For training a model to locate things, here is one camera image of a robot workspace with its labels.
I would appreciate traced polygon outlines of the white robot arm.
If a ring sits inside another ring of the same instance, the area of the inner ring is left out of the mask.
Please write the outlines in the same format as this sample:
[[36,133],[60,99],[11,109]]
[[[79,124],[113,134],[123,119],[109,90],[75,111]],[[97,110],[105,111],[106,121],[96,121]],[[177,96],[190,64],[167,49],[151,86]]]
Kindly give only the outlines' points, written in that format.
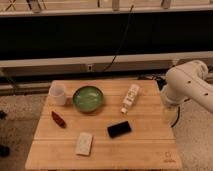
[[188,97],[213,114],[213,86],[205,81],[208,67],[201,60],[193,60],[170,68],[166,85],[161,90],[165,106],[179,106]]

